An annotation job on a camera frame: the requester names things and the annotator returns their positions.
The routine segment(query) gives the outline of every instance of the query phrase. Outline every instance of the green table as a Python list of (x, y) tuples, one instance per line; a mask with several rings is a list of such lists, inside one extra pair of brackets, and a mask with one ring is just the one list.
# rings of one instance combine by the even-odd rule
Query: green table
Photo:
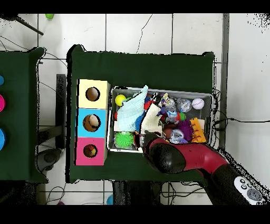
[(6, 145), (0, 151), (0, 180), (46, 182), (35, 166), (37, 145), (37, 61), (44, 48), (28, 52), (0, 51), (0, 94), (6, 108), (0, 112), (0, 128)]
[(85, 52), (74, 45), (67, 53), (67, 161), (66, 180), (148, 180), (200, 181), (196, 170), (180, 174), (162, 174), (136, 153), (108, 152), (104, 166), (75, 166), (74, 135), (76, 110), (76, 80), (106, 80), (111, 86), (212, 93), (213, 61), (211, 52), (203, 55), (124, 54)]

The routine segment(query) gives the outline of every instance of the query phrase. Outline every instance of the circular hole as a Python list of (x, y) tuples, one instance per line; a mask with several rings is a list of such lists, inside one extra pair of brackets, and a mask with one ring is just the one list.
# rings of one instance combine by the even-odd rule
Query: circular hole
[(88, 88), (88, 90), (85, 92), (85, 96), (87, 100), (89, 101), (97, 101), (100, 97), (100, 92), (96, 87)]
[(99, 129), (100, 124), (100, 119), (96, 114), (87, 115), (82, 122), (84, 129), (88, 132), (95, 132)]
[(98, 149), (95, 145), (86, 145), (83, 148), (83, 154), (88, 158), (93, 158), (97, 155)]

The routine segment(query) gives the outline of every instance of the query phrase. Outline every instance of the yellow block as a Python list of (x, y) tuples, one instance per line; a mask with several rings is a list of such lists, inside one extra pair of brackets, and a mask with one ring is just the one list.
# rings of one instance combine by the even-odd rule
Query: yellow block
[[(100, 80), (89, 80), (89, 79), (80, 79), (77, 80), (79, 84), (79, 108), (87, 108), (87, 109), (107, 109), (108, 108), (108, 100), (109, 100), (109, 91), (110, 84), (107, 81)], [(97, 94), (98, 99), (96, 101), (90, 101), (90, 99), (94, 100), (95, 97), (92, 94)]]

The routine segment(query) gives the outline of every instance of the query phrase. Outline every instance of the orange toy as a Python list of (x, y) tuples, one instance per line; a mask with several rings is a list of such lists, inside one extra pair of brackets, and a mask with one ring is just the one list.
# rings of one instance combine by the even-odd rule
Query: orange toy
[(193, 128), (193, 133), (194, 133), (194, 136), (191, 142), (197, 142), (197, 143), (206, 142), (205, 135), (204, 135), (204, 132), (201, 130), (198, 118), (195, 117), (191, 119), (190, 122), (191, 122), (191, 126)]

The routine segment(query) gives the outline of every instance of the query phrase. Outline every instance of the pink block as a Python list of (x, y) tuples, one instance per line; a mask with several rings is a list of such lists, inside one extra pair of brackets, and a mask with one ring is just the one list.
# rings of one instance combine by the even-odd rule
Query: pink block
[[(94, 145), (97, 148), (97, 154), (93, 158), (84, 155), (83, 149), (87, 145)], [(78, 137), (76, 149), (76, 165), (79, 166), (102, 166), (106, 159), (105, 138), (87, 138)]]

